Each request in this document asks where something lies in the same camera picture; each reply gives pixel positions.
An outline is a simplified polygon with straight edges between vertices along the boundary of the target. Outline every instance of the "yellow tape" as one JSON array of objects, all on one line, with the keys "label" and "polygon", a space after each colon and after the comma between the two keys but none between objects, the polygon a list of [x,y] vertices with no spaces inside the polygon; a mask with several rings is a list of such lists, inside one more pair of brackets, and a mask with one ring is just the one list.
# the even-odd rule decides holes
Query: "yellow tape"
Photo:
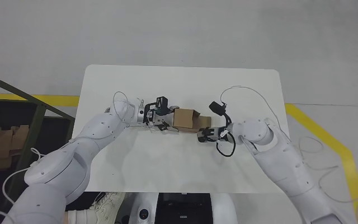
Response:
[{"label": "yellow tape", "polygon": [[[51,106],[78,106],[79,96],[32,95]],[[0,94],[4,100],[25,100],[15,94]]]},{"label": "yellow tape", "polygon": [[[331,134],[305,115],[293,104],[285,104],[287,114],[295,118],[301,125],[317,136],[322,142],[333,149],[341,158],[345,171],[349,192],[352,199],[358,198],[358,173],[352,151],[336,140]],[[357,211],[358,201],[353,202],[354,211]]]}]

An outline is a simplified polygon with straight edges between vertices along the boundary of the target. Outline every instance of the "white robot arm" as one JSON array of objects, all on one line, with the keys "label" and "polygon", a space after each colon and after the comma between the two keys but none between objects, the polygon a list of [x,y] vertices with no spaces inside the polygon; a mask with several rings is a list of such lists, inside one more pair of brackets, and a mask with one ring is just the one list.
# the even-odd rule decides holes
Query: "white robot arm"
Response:
[{"label": "white robot arm", "polygon": [[[245,144],[268,178],[289,197],[303,223],[349,223],[315,184],[290,139],[270,119],[252,119],[243,123],[230,123],[227,128],[207,129],[204,135],[198,133],[198,138],[217,141],[221,133],[231,133],[237,143]],[[269,146],[270,149],[260,152],[252,143]]]},{"label": "white robot arm", "polygon": [[96,115],[77,137],[32,164],[25,174],[29,187],[2,223],[62,224],[66,204],[90,181],[93,158],[128,126],[134,111],[129,102],[114,101],[108,113]]}]

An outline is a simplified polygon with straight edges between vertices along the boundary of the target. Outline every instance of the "black panel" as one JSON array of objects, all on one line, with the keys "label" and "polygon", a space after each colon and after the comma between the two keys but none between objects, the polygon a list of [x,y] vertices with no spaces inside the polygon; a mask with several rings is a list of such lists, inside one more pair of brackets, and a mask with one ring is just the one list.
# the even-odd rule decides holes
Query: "black panel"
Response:
[{"label": "black panel", "polygon": [[210,194],[159,193],[156,224],[213,224]]}]

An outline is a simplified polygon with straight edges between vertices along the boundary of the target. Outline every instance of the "box flap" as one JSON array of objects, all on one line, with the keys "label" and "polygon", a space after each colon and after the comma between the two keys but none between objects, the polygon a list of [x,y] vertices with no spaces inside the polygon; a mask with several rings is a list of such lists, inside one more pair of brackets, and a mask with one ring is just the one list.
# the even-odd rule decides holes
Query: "box flap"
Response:
[{"label": "box flap", "polygon": [[29,126],[28,125],[21,125],[16,133],[12,137],[11,141],[11,149],[12,150],[20,150],[23,148],[27,134],[29,133]]}]

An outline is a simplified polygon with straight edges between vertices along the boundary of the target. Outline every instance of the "white cable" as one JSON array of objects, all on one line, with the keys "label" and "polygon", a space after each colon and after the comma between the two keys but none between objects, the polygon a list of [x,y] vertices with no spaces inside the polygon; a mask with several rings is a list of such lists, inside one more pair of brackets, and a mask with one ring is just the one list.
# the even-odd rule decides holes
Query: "white cable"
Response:
[{"label": "white cable", "polygon": [[[311,152],[311,151],[306,151],[306,150],[303,150],[301,149],[301,140],[303,138],[309,138],[309,139],[312,139],[316,142],[318,142],[320,145],[321,145],[321,149],[320,150],[317,150],[317,151],[314,151],[314,152]],[[302,152],[306,152],[306,153],[318,153],[318,152],[322,152],[324,150],[324,145],[322,144],[322,142],[320,142],[319,140],[315,139],[315,138],[312,138],[312,137],[308,137],[308,136],[305,136],[305,137],[300,137],[299,140],[298,140],[298,147],[295,146],[295,148],[297,148],[300,153],[301,153],[301,157],[302,157],[302,160],[304,160],[304,156],[303,156],[303,153]],[[308,163],[306,163],[307,167],[310,168],[311,170],[317,170],[317,171],[322,171],[322,170],[329,170],[328,172],[326,172],[325,174],[323,174],[319,180],[318,180],[318,186],[319,188],[322,190],[322,192],[331,200],[335,201],[335,202],[339,202],[339,203],[353,203],[355,201],[358,201],[358,198],[355,198],[355,199],[352,199],[352,200],[338,200],[338,199],[335,199],[333,198],[332,196],[330,196],[327,192],[324,191],[324,189],[322,188],[322,185],[321,185],[321,181],[323,180],[324,177],[326,177],[327,175],[329,175],[330,173],[332,173],[333,171],[337,170],[340,166],[336,165],[336,166],[330,166],[330,167],[325,167],[325,168],[313,168],[311,167]]]},{"label": "white cable", "polygon": [[[114,98],[115,98],[115,96],[116,96],[117,93],[123,94],[123,95],[125,96],[126,103],[127,103],[127,109],[126,109],[126,111],[125,111],[125,113],[124,113],[124,115],[123,115],[122,118],[119,116],[119,114],[118,114],[118,112],[117,112],[117,109],[116,109],[116,106],[115,106],[115,104],[114,104],[114,102],[115,102]],[[122,92],[122,91],[117,91],[117,92],[114,93],[114,95],[113,95],[113,108],[114,108],[114,111],[115,111],[115,113],[117,114],[118,118],[121,120],[121,122],[123,122],[123,123],[125,123],[125,124],[127,124],[127,125],[130,125],[130,124],[129,124],[129,123],[126,123],[125,120],[123,120],[123,119],[124,119],[124,117],[125,117],[125,116],[127,115],[127,113],[128,113],[129,106],[135,108],[134,105],[132,105],[132,104],[129,103],[128,97],[124,94],[124,92]]]},{"label": "white cable", "polygon": [[[37,155],[39,156],[39,158],[37,159],[36,162],[39,162],[39,161],[40,161],[41,156],[45,156],[45,155],[41,154],[41,153],[39,152],[39,150],[37,150],[37,149],[35,149],[35,148],[31,148],[30,150],[31,150],[31,152],[33,152],[33,153],[35,153],[35,154],[37,154]],[[28,170],[30,167],[25,168],[25,169],[23,169],[23,170],[18,170],[18,171],[16,171],[16,172],[13,172],[10,176],[8,176],[8,177],[5,179],[4,183],[2,184],[2,193],[3,193],[3,195],[4,195],[5,198],[8,199],[12,204],[15,204],[15,202],[14,202],[14,201],[6,194],[6,192],[5,192],[6,182],[7,182],[12,176],[14,176],[15,174],[18,174],[19,172],[23,172],[23,171],[25,171],[25,170]]]},{"label": "white cable", "polygon": [[[119,114],[118,114],[118,112],[117,112],[117,110],[116,110],[115,103],[114,103],[114,102],[115,102],[115,96],[116,96],[117,93],[123,94],[123,95],[125,96],[125,98],[126,98],[127,110],[126,110],[126,112],[124,113],[124,115],[123,115],[122,118],[119,116]],[[124,117],[126,116],[126,114],[128,113],[128,111],[129,111],[129,106],[131,106],[131,107],[133,107],[133,108],[135,108],[135,106],[132,105],[132,104],[128,101],[127,96],[126,96],[123,92],[121,92],[121,91],[117,91],[117,92],[115,92],[115,93],[113,94],[112,103],[113,103],[114,111],[115,111],[116,115],[118,116],[118,118],[120,119],[120,121],[123,122],[123,123],[125,123],[125,124],[127,125],[127,127],[131,127],[131,125],[128,124],[128,123],[126,123],[126,122],[123,120],[123,118],[124,118]],[[89,138],[89,139],[101,140],[101,139],[104,139],[104,138],[108,138],[108,137],[110,137],[110,136],[112,136],[112,135],[113,135],[113,134],[109,134],[109,135],[104,136],[104,137],[102,137],[102,138],[94,138],[94,137],[88,137],[88,136],[80,136],[80,137],[71,138],[68,142],[69,142],[69,143],[73,143],[74,141],[76,141],[77,139],[80,139],[80,138]]]},{"label": "white cable", "polygon": [[5,217],[7,217],[7,218],[9,218],[9,220],[11,221],[11,223],[12,223],[12,224],[15,224],[15,221],[13,220],[13,218],[12,218],[9,214],[6,214],[6,213],[1,212],[1,211],[0,211],[0,214],[3,215],[3,216],[5,216]]},{"label": "white cable", "polygon": [[220,101],[221,101],[223,104],[227,105],[226,103],[223,102],[223,94],[224,94],[226,91],[231,90],[232,88],[246,88],[246,89],[248,89],[248,90],[252,90],[252,91],[254,91],[255,93],[257,93],[257,94],[265,101],[266,105],[268,106],[268,108],[271,110],[271,112],[272,112],[273,115],[275,116],[275,118],[276,118],[276,120],[277,120],[277,124],[279,125],[280,130],[283,132],[283,134],[286,136],[286,138],[290,140],[290,138],[288,137],[288,135],[282,130],[281,124],[280,124],[280,121],[279,121],[279,118],[278,118],[277,115],[275,114],[274,110],[271,108],[270,104],[267,102],[267,100],[264,98],[264,96],[262,96],[259,92],[257,92],[257,91],[254,90],[253,88],[246,87],[246,86],[232,86],[232,87],[230,87],[230,88],[227,88],[227,89],[224,90],[224,91],[222,92],[222,94],[220,95]]}]

